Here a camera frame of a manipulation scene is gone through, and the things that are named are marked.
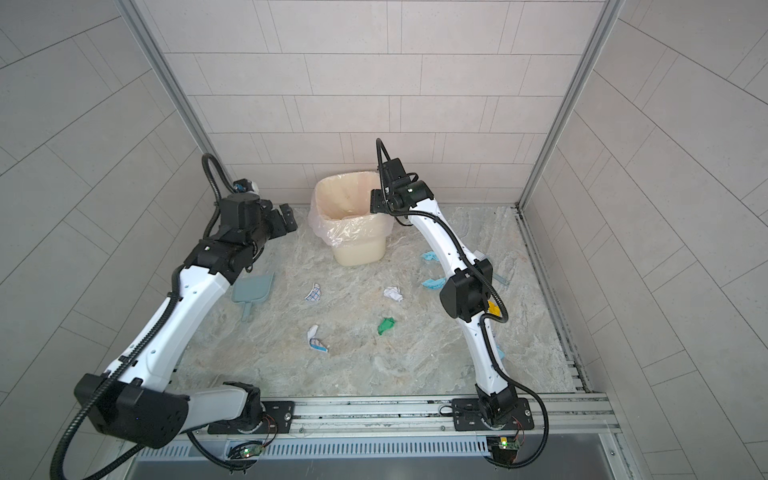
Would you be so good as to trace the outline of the beige trash bin with bag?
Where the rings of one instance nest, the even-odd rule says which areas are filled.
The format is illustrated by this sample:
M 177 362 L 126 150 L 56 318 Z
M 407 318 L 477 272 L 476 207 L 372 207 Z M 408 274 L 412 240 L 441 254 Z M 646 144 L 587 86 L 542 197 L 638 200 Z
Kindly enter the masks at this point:
M 370 264 L 385 255 L 394 218 L 370 211 L 371 192 L 378 187 L 379 175 L 363 171 L 326 177 L 314 188 L 309 225 L 342 266 Z

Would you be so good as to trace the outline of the grey-green plastic dustpan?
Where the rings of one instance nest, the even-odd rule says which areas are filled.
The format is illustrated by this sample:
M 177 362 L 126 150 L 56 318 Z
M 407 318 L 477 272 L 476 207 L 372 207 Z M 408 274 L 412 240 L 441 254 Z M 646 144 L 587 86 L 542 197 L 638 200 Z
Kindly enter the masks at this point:
M 250 318 L 252 307 L 264 303 L 271 292 L 274 274 L 252 275 L 238 279 L 233 285 L 231 299 L 242 307 L 241 321 Z

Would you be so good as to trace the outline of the green paper scrap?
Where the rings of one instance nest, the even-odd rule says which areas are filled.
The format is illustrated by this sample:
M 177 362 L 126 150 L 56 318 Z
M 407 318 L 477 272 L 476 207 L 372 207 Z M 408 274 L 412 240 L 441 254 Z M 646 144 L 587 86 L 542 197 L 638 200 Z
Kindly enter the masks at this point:
M 396 321 L 391 317 L 384 318 L 377 326 L 377 334 L 383 335 L 386 331 L 391 330 L 396 325 Z

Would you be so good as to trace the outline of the grey-green hand brush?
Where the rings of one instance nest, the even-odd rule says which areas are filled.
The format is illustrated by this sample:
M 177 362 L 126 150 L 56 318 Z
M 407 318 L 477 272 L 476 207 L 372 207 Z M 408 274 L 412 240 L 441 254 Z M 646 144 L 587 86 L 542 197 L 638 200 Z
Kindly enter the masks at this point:
M 493 266 L 493 279 L 502 286 L 509 286 L 515 275 L 515 262 L 508 267 L 503 261 L 497 261 L 479 250 L 474 250 L 473 254 L 478 260 L 488 260 Z

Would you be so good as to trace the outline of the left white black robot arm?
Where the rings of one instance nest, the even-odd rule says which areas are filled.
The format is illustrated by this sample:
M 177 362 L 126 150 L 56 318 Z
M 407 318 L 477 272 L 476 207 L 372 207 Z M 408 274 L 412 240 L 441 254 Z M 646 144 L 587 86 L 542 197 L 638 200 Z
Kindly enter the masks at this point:
M 289 205 L 273 206 L 246 179 L 228 181 L 210 153 L 202 155 L 201 164 L 215 197 L 203 237 L 173 270 L 166 299 L 127 349 L 103 373 L 86 374 L 76 385 L 80 409 L 54 450 L 49 469 L 53 479 L 64 478 L 66 455 L 84 422 L 133 445 L 94 473 L 96 479 L 179 434 L 199 448 L 194 433 L 210 424 L 241 433 L 277 429 L 253 385 L 227 382 L 190 394 L 168 390 L 178 361 L 211 308 L 242 273 L 252 270 L 269 240 L 297 228 Z

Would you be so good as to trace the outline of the white checked paper scrap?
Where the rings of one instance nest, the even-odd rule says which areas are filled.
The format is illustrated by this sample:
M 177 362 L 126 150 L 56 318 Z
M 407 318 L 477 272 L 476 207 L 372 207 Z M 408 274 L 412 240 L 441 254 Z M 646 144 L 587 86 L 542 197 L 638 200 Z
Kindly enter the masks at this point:
M 309 293 L 305 296 L 305 300 L 308 302 L 317 302 L 322 295 L 321 287 L 318 283 L 314 283 Z

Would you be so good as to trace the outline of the lower cyan paper scrap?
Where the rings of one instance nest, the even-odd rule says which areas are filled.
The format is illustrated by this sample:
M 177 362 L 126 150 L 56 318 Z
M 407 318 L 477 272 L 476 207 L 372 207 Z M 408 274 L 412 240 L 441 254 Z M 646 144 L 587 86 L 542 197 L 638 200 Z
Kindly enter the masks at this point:
M 422 282 L 422 286 L 430 290 L 440 290 L 444 287 L 446 282 L 447 282 L 446 278 L 427 279 Z

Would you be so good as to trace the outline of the white crumpled paper scrap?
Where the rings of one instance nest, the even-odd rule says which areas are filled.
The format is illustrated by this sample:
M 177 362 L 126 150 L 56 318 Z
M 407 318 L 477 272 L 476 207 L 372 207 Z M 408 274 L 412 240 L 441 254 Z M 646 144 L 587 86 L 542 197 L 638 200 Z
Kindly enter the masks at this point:
M 387 287 L 383 291 L 383 295 L 396 302 L 402 302 L 404 297 L 401 294 L 398 287 Z

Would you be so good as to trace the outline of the white blue-red paper scrap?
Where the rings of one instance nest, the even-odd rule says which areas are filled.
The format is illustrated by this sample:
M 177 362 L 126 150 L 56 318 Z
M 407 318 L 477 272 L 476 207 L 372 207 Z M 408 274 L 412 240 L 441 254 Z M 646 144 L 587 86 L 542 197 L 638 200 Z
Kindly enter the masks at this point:
M 312 325 L 306 334 L 307 337 L 307 343 L 309 347 L 315 351 L 327 353 L 328 348 L 327 346 L 317 337 L 317 333 L 319 330 L 318 325 Z

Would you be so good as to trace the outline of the left circuit board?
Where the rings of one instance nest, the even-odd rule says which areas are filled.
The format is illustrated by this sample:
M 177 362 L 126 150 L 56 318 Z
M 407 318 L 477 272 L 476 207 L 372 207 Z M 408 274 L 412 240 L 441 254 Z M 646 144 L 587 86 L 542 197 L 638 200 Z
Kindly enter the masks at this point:
M 228 452 L 230 460 L 248 460 L 260 456 L 265 447 L 260 441 L 249 441 L 232 447 Z

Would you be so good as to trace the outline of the circuit board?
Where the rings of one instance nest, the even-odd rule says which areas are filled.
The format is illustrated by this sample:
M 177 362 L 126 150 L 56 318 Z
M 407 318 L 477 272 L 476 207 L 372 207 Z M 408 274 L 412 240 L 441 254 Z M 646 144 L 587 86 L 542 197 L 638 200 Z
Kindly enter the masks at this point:
M 521 449 L 517 437 L 489 436 L 486 438 L 490 460 L 495 464 L 509 468 L 517 460 Z
M 265 447 L 260 441 L 249 441 L 232 447 L 228 452 L 230 460 L 248 460 L 260 456 Z

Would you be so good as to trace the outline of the right circuit board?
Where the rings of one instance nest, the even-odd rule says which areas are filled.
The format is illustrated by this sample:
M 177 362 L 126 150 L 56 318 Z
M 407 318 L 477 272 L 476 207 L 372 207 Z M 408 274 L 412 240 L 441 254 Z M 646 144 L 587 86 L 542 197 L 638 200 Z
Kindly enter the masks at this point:
M 521 449 L 517 437 L 489 436 L 486 438 L 490 460 L 495 464 L 509 468 L 517 460 Z

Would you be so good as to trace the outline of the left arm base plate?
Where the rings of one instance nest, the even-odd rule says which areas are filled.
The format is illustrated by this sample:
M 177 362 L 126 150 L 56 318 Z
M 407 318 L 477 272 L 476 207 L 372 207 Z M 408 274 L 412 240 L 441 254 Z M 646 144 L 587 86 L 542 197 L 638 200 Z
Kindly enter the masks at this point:
M 247 406 L 245 412 L 236 419 L 209 424 L 206 432 L 211 435 L 288 433 L 295 406 L 293 401 L 261 401 L 258 407 Z

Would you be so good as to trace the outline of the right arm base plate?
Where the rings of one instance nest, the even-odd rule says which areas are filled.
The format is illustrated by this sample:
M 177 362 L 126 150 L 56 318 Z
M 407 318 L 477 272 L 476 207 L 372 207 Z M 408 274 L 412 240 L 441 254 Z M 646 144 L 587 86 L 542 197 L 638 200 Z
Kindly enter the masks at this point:
M 455 398 L 450 403 L 450 415 L 459 432 L 535 428 L 529 402 L 522 397 L 501 408 L 483 406 L 479 398 Z

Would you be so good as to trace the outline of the aluminium mounting rail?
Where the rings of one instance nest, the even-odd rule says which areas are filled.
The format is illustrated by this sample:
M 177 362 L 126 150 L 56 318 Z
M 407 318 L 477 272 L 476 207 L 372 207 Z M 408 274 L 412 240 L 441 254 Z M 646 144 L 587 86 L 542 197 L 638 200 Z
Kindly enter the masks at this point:
M 520 394 L 503 434 L 605 433 L 620 430 L 605 394 L 542 394 L 542 404 Z M 279 440 L 300 438 L 490 435 L 474 395 L 267 398 L 274 420 L 251 433 L 223 426 L 194 430 L 201 440 L 251 440 L 276 435 Z

